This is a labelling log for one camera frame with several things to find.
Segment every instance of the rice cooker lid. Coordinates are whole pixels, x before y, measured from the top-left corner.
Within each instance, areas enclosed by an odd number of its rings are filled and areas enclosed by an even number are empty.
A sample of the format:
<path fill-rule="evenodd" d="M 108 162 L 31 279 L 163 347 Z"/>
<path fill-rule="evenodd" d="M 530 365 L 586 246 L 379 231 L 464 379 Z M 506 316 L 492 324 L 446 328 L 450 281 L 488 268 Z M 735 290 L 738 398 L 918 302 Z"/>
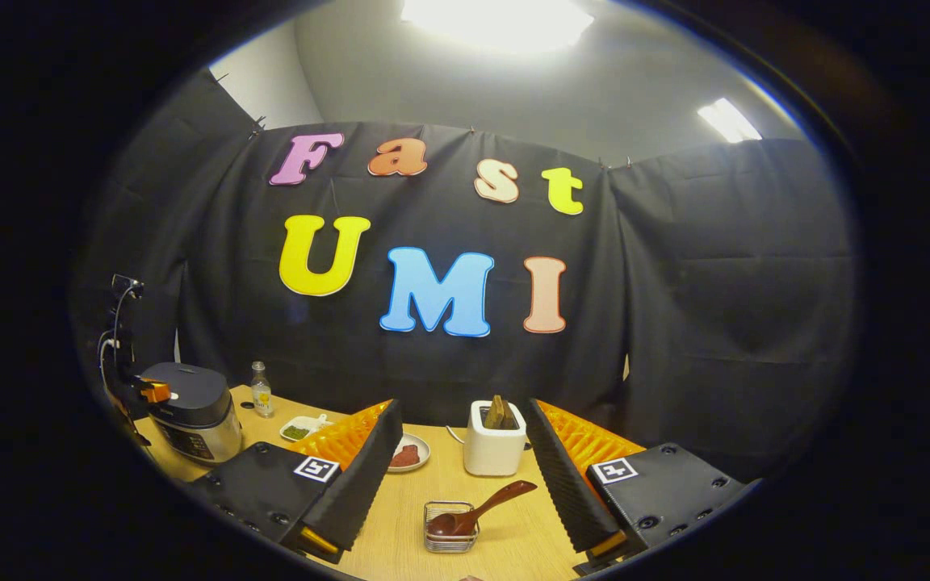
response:
<path fill-rule="evenodd" d="M 166 382 L 170 400 L 149 406 L 149 413 L 170 424 L 210 427 L 219 424 L 232 405 L 228 380 L 213 369 L 184 363 L 158 363 L 140 373 L 143 379 Z"/>

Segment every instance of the screw hole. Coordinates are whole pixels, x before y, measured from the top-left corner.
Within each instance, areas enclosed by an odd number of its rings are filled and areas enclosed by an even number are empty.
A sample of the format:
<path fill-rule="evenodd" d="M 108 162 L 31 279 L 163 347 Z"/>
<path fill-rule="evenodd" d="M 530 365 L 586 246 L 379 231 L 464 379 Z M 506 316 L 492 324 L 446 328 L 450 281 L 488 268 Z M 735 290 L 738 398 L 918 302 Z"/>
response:
<path fill-rule="evenodd" d="M 644 517 L 638 521 L 638 529 L 653 529 L 658 523 L 660 523 L 658 517 Z"/>

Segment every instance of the black curtain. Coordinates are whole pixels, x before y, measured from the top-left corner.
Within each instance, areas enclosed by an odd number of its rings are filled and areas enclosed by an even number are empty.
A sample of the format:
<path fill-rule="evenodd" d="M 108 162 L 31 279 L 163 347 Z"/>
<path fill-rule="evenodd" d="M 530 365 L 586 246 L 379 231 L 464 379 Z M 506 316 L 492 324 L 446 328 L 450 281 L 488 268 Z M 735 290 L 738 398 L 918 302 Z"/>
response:
<path fill-rule="evenodd" d="M 464 425 L 475 399 L 539 397 L 642 445 L 675 441 L 750 479 L 807 437 L 836 394 L 853 321 L 853 264 L 841 192 L 810 144 L 719 144 L 602 169 L 553 148 L 433 125 L 326 123 L 268 130 L 209 73 L 155 115 L 93 203 L 75 302 L 94 352 L 111 273 L 145 283 L 136 306 L 140 368 L 171 359 L 232 385 L 268 366 L 276 394 L 355 412 L 391 397 L 409 423 Z M 340 132 L 307 179 L 274 186 L 299 135 Z M 417 176 L 369 174 L 387 140 L 425 143 Z M 476 194 L 476 163 L 519 172 L 520 196 Z M 578 215 L 547 201 L 545 169 L 583 182 Z M 368 218 L 354 275 L 336 294 L 281 283 L 284 221 L 314 214 L 309 265 L 325 272 L 333 221 Z M 486 337 L 385 331 L 394 269 L 418 247 L 442 278 L 461 253 L 494 258 Z M 556 257 L 559 333 L 523 328 L 528 257 Z M 444 313 L 443 320 L 449 313 Z M 630 376 L 622 379 L 624 354 Z M 96 353 L 90 354 L 94 363 Z M 90 364 L 89 376 L 97 382 Z"/>

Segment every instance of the wooden table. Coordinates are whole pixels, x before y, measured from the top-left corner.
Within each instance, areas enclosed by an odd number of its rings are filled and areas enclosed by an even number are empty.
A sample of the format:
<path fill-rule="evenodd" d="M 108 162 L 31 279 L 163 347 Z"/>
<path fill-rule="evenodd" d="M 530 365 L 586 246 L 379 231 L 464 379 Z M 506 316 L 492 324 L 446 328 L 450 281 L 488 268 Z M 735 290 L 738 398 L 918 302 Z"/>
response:
<path fill-rule="evenodd" d="M 255 441 L 289 444 L 280 437 L 279 428 L 295 416 L 328 413 L 331 422 L 346 418 L 345 413 L 274 397 L 274 416 L 265 419 L 239 405 L 251 400 L 247 386 L 233 387 L 232 399 L 243 424 L 243 448 Z M 166 474 L 186 482 L 206 474 L 207 467 L 167 446 L 149 418 L 138 420 L 136 426 L 153 443 L 150 453 Z M 429 444 L 429 461 L 418 470 L 387 472 L 354 548 L 343 554 L 339 565 L 315 560 L 355 577 L 377 581 L 458 581 L 468 575 L 483 581 L 576 578 L 572 566 L 586 559 L 572 550 L 532 451 L 523 453 L 519 472 L 512 477 L 475 477 L 465 471 L 462 445 L 450 437 L 446 428 L 404 424 L 404 433 L 417 435 Z M 455 433 L 464 439 L 464 428 L 457 428 Z M 480 505 L 516 479 L 528 479 L 538 489 L 483 515 L 483 529 L 475 547 L 461 554 L 425 550 L 421 534 L 423 504 L 429 500 L 465 500 Z"/>

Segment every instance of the white plate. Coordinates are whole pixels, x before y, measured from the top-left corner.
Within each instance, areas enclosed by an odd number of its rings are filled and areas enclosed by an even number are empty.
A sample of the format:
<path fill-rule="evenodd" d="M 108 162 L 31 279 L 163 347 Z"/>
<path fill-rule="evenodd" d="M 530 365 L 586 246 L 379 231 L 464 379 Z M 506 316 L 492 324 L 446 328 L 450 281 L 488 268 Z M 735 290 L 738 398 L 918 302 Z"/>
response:
<path fill-rule="evenodd" d="M 285 441 L 300 441 L 300 439 L 303 439 L 303 438 L 295 439 L 295 438 L 291 438 L 285 435 L 284 434 L 285 429 L 287 429 L 289 426 L 296 426 L 298 428 L 303 428 L 307 430 L 307 434 L 304 435 L 304 437 L 309 437 L 309 435 L 316 433 L 316 431 L 321 430 L 321 428 L 325 426 L 333 425 L 332 422 L 326 422 L 325 420 L 326 418 L 329 418 L 329 416 L 325 415 L 324 413 L 322 413 L 322 415 L 318 416 L 317 418 L 308 418 L 307 416 L 296 416 L 294 419 L 289 420 L 287 423 L 285 423 L 284 426 L 279 428 L 278 435 L 280 435 L 282 439 L 285 439 Z"/>
<path fill-rule="evenodd" d="M 415 470 L 416 468 L 423 466 L 429 460 L 429 445 L 425 443 L 424 439 L 416 437 L 416 435 L 404 434 L 401 437 L 401 441 L 397 445 L 397 449 L 394 451 L 394 456 L 401 453 L 401 450 L 404 449 L 406 445 L 417 445 L 418 446 L 418 461 L 411 466 L 390 466 L 387 468 L 387 472 L 407 472 Z"/>

